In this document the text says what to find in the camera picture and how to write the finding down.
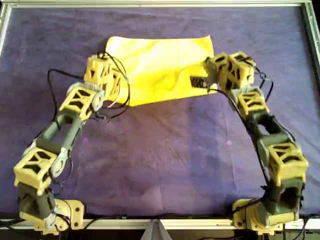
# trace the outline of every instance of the black cable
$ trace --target black cable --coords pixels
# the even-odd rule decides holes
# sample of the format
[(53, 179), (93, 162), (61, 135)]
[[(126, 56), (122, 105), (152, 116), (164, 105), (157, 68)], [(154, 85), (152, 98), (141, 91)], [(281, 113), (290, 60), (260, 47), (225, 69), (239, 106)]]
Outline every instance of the black cable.
[(283, 128), (283, 130), (285, 130), (285, 131), (291, 136), (292, 140), (295, 142), (295, 141), (296, 141), (295, 136), (294, 136), (291, 132), (289, 132), (289, 130), (287, 130), (283, 125), (281, 125), (281, 123), (278, 122), (278, 120), (276, 119), (276, 117), (275, 117), (274, 115), (273, 115), (272, 117), (273, 117), (273, 118), (275, 119), (275, 121)]
[(66, 176), (65, 180), (63, 180), (63, 181), (58, 181), (57, 178), (55, 178), (54, 176), (52, 176), (51, 171), (48, 172), (48, 173), (49, 173), (49, 176), (50, 176), (50, 178), (51, 178), (51, 180), (52, 180), (52, 183), (55, 184), (55, 185), (59, 185), (59, 186), (60, 186), (60, 191), (59, 191), (58, 193), (54, 193), (54, 194), (53, 194), (55, 197), (59, 196), (59, 195), (62, 193), (62, 191), (64, 190), (64, 185), (63, 185), (63, 184), (68, 180), (68, 178), (70, 177), (70, 175), (71, 175), (71, 173), (72, 173), (72, 170), (73, 170), (73, 168), (74, 168), (74, 163), (73, 163), (73, 161), (72, 161), (72, 159), (71, 159), (70, 156), (67, 158), (67, 160), (70, 161), (70, 170), (69, 170), (69, 173), (68, 173), (68, 175)]
[(0, 220), (0, 228), (5, 228), (7, 226), (12, 226), (21, 222), (24, 222), (24, 219), (13, 219), (13, 220), (9, 220), (9, 221), (1, 221)]
[(28, 238), (28, 239), (36, 239), (39, 240), (39, 238), (37, 236), (32, 236), (32, 235), (28, 235), (26, 233), (22, 233), (19, 232), (17, 229), (11, 227), (11, 226), (5, 226), (7, 229), (9, 229), (11, 232), (16, 233), (17, 235), (24, 237), (24, 238)]
[(286, 236), (286, 224), (283, 224), (282, 240), (287, 240), (287, 236)]
[(106, 59), (105, 57), (108, 56), (112, 61), (113, 63), (115, 64), (115, 66), (117, 67), (118, 71), (122, 74), (122, 76), (124, 77), (125, 81), (126, 81), (126, 84), (127, 84), (127, 87), (128, 87), (128, 96), (125, 100), (124, 103), (122, 103), (120, 106), (117, 106), (117, 107), (110, 107), (110, 108), (107, 108), (107, 109), (120, 109), (122, 107), (125, 107), (123, 111), (121, 111), (120, 113), (117, 113), (115, 115), (112, 115), (110, 116), (110, 120), (111, 119), (114, 119), (116, 117), (119, 117), (120, 115), (124, 114), (128, 108), (129, 108), (129, 105), (130, 105), (130, 99), (131, 99), (131, 88), (130, 88), (130, 82), (129, 82), (129, 79), (128, 79), (128, 75), (127, 75), (127, 71), (126, 71), (126, 68), (125, 66), (123, 65), (123, 63), (118, 59), (116, 58), (115, 56), (112, 56), (111, 54), (109, 54), (108, 52), (106, 51), (98, 51), (98, 53), (96, 54), (98, 58), (101, 58), (101, 59)]
[(266, 81), (270, 81), (270, 82), (271, 82), (269, 91), (268, 91), (268, 93), (267, 93), (267, 95), (266, 95), (266, 97), (265, 97), (265, 99), (264, 99), (264, 101), (267, 102), (268, 99), (269, 99), (269, 97), (270, 97), (270, 95), (271, 95), (271, 93), (272, 93), (272, 91), (273, 91), (273, 89), (274, 89), (274, 81), (272, 81), (271, 79), (268, 79), (268, 78), (267, 78), (267, 75), (266, 75), (263, 71), (261, 71), (256, 65), (248, 62), (247, 60), (253, 60), (253, 59), (252, 59), (252, 57), (248, 56), (248, 57), (239, 59), (238, 61), (239, 61), (239, 62), (245, 62), (246, 64), (250, 65), (251, 67), (253, 67), (253, 68), (257, 71), (259, 77), (260, 77), (261, 80), (262, 80), (262, 82), (261, 82), (261, 84), (260, 84), (260, 86), (259, 86), (260, 89), (264, 86), (264, 84), (265, 84)]
[(239, 111), (236, 103), (235, 103), (224, 91), (222, 91), (222, 90), (220, 90), (220, 89), (212, 89), (212, 88), (211, 88), (211, 89), (209, 89), (209, 92), (210, 92), (210, 91), (216, 91), (216, 92), (224, 95), (226, 98), (228, 98), (228, 100), (231, 102), (234, 110), (235, 110), (236, 113), (239, 115), (240, 120), (241, 120), (241, 122), (243, 123), (245, 129), (247, 130), (248, 133), (252, 134), (251, 130), (247, 127), (247, 124), (246, 124), (245, 120), (242, 118), (241, 113), (240, 113), (240, 111)]
[(299, 232), (299, 234), (293, 239), (293, 240), (297, 240), (302, 234), (303, 234), (303, 239), (305, 238), (305, 233), (306, 233), (306, 226), (307, 223), (310, 219), (316, 218), (316, 217), (320, 217), (319, 214), (310, 214), (308, 215), (304, 220), (303, 220), (303, 226), (301, 231)]
[(252, 206), (252, 205), (255, 205), (257, 203), (261, 202), (261, 198), (258, 198), (258, 199), (251, 199), (247, 204), (243, 205), (243, 206), (239, 206), (239, 207), (236, 207), (235, 210), (232, 211), (232, 215), (243, 210), (243, 209), (247, 209), (248, 207)]
[(84, 228), (83, 230), (87, 230), (88, 227), (90, 227), (90, 225), (92, 225), (93, 223), (95, 223), (96, 221), (99, 221), (99, 220), (105, 220), (105, 219), (115, 219), (113, 216), (103, 216), (103, 217), (99, 217), (99, 218), (96, 218), (96, 219), (92, 219)]

